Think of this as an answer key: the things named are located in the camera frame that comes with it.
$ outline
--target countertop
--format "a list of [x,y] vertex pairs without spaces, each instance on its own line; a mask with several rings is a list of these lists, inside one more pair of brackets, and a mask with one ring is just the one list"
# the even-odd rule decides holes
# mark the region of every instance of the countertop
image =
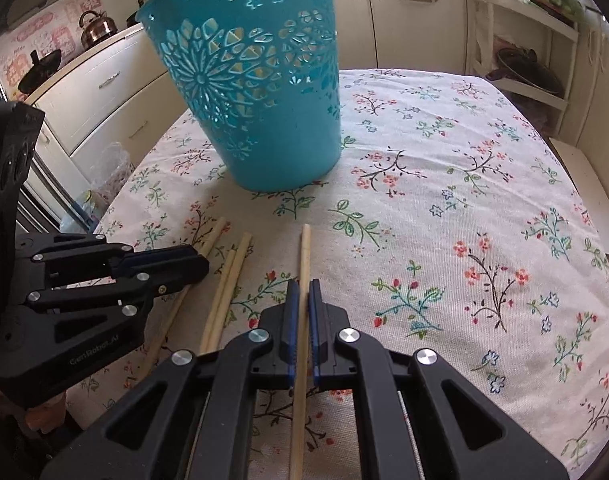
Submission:
[[29,97],[27,97],[25,103],[28,105],[35,104],[35,102],[40,99],[47,90],[49,90],[54,84],[60,81],[60,79],[62,79],[64,76],[69,74],[69,72],[71,72],[73,69],[80,66],[86,60],[95,56],[97,53],[101,52],[108,46],[111,46],[120,40],[124,40],[124,38],[128,38],[129,36],[135,34],[136,32],[140,32],[141,30],[143,30],[142,24],[137,23],[133,27],[129,27],[125,30],[118,32],[115,36],[112,36],[108,40],[102,41],[102,43],[92,46],[84,54],[80,54],[72,62],[63,66],[60,70],[58,70],[58,72],[53,74],[49,79],[42,83]]

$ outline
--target kettle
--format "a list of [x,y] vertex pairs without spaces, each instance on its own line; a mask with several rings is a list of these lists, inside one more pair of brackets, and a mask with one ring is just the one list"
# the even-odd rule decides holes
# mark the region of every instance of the kettle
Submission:
[[[93,14],[95,17],[85,27],[84,17],[87,14]],[[85,50],[89,50],[92,46],[106,40],[107,38],[110,38],[118,32],[116,22],[107,17],[106,12],[99,14],[95,10],[87,10],[86,12],[83,12],[82,16],[80,17],[79,25],[80,28],[84,27],[80,40],[82,41],[82,46]]]

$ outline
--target teal trash bin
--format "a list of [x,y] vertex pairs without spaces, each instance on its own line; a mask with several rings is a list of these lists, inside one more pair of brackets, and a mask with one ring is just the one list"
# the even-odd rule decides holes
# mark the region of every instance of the teal trash bin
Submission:
[[149,0],[137,19],[240,186],[294,189],[337,162],[333,0]]

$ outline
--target silver screw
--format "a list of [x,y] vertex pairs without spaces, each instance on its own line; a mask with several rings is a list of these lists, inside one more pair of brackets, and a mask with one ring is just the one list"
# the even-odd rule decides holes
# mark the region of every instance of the silver screw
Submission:
[[138,313],[136,305],[125,305],[122,307],[122,314],[127,317],[135,316]]
[[438,360],[438,354],[428,348],[418,350],[416,359],[421,365],[429,366],[434,364]]
[[339,336],[345,343],[354,343],[360,339],[360,332],[355,328],[343,328]]
[[173,364],[178,366],[187,365],[191,362],[192,359],[193,356],[188,350],[178,350],[171,356],[171,361],[173,362]]
[[263,328],[254,328],[249,332],[249,339],[254,343],[262,343],[268,339],[268,332]]

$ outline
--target kettle handle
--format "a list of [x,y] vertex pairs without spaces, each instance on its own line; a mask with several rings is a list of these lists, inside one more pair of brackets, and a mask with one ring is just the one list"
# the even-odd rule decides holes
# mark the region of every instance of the kettle handle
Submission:
[[87,14],[93,14],[96,18],[102,17],[102,15],[98,14],[95,10],[87,10],[86,12],[83,12],[82,16],[80,17],[80,23],[79,23],[80,28],[84,28],[84,23],[82,22],[82,20],[84,19],[84,17]]

